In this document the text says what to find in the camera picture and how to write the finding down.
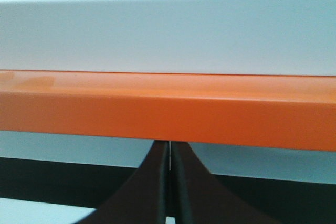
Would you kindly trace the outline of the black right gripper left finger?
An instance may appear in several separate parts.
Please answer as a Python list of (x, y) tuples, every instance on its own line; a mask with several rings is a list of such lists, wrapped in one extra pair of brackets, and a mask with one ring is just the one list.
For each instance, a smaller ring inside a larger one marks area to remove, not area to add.
[(165, 223), (168, 142), (154, 141), (134, 174), (79, 223)]

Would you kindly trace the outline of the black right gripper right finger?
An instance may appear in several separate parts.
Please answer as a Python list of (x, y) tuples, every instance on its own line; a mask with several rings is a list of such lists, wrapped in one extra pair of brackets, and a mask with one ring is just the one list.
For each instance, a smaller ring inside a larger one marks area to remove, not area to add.
[(278, 223), (220, 183), (188, 143), (171, 145), (176, 223)]

